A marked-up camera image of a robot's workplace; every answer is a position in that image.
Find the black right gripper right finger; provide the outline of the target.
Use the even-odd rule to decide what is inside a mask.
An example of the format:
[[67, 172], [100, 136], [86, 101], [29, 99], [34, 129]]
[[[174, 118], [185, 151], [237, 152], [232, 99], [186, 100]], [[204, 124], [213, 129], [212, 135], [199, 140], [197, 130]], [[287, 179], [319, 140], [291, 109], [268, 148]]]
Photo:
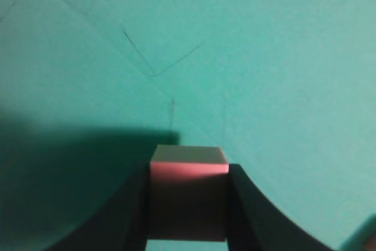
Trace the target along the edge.
[[229, 167], [229, 250], [331, 250], [279, 211], [239, 164]]

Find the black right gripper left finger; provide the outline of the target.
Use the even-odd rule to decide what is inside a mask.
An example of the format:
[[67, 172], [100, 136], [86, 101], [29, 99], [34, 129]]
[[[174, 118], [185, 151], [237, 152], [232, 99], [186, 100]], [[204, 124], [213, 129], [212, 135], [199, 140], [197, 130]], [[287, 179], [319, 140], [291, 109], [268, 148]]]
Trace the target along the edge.
[[95, 214], [48, 249], [145, 250], [149, 188], [149, 166], [137, 167]]

